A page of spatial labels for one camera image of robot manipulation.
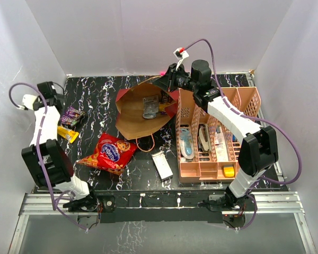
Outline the dark silver snack wrapper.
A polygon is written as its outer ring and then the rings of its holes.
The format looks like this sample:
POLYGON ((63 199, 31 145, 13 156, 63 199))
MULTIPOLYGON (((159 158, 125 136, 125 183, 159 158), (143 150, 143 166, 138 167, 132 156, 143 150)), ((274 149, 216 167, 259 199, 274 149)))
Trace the dark silver snack wrapper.
POLYGON ((158 95, 143 98, 143 118, 154 119, 158 113, 159 101, 158 95))

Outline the red brown paper bag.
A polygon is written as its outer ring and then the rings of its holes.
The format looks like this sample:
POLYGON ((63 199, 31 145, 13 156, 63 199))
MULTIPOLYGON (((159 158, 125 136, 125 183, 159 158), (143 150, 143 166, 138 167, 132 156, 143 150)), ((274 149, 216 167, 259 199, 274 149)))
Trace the red brown paper bag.
POLYGON ((152 137, 155 132, 165 126, 178 111, 179 91, 166 92, 154 85, 154 79, 149 78, 129 89, 120 89, 117 93, 116 107, 118 116, 116 128, 127 140, 138 140, 143 137, 152 137), (145 97, 166 95, 170 104, 165 105, 164 114, 153 119, 143 117, 145 97))

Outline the purple candy bar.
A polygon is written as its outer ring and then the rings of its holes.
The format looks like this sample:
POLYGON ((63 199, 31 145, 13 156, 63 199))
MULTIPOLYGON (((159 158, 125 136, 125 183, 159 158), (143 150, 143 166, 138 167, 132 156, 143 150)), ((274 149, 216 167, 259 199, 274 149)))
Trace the purple candy bar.
POLYGON ((85 115, 85 112, 84 111, 81 111, 81 110, 78 110, 78 109, 75 109, 73 107, 69 107, 67 110, 66 110, 66 113, 65 113, 67 116, 69 116, 71 119, 76 119, 76 120, 79 120, 80 118, 82 118, 84 115, 85 115))

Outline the yellow candy bar wrapper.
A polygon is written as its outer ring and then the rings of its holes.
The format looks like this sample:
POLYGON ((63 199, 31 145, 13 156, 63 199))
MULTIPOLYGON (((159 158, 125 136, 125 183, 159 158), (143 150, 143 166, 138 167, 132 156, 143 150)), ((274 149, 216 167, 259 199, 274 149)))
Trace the yellow candy bar wrapper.
POLYGON ((57 126, 57 133, 69 143, 73 143, 79 136, 79 133, 63 126, 57 126))

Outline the red cookie snack bag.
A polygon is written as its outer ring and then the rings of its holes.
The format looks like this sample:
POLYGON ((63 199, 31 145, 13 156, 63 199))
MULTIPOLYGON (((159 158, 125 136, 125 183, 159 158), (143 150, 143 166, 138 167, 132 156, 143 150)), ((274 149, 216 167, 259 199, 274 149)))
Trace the red cookie snack bag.
POLYGON ((103 132, 94 153, 78 160, 77 164, 121 175, 136 150, 137 146, 134 143, 103 132))

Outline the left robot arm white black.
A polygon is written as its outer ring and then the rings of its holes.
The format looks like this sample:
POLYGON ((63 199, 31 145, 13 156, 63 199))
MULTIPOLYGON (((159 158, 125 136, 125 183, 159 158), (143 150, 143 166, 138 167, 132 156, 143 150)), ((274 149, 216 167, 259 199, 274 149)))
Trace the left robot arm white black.
POLYGON ((34 111, 36 127, 30 145, 22 149, 22 158, 34 180, 42 188, 57 189, 70 196, 64 208, 95 211, 99 198, 93 188, 79 179, 73 163, 58 142, 58 122, 64 107, 63 95, 51 81, 37 85, 39 96, 24 95, 23 106, 34 111))

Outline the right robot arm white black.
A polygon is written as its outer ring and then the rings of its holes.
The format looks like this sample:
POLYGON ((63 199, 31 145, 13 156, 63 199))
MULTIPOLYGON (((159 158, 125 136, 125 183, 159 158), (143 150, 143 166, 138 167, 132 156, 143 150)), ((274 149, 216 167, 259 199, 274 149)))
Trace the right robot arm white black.
POLYGON ((278 160, 274 128, 250 120, 225 97, 214 70, 205 60, 195 60, 191 72, 173 63, 153 84, 166 92, 183 89, 192 92, 193 100, 204 112, 219 120, 241 145, 239 172, 218 204, 238 210, 244 205, 251 187, 278 160))

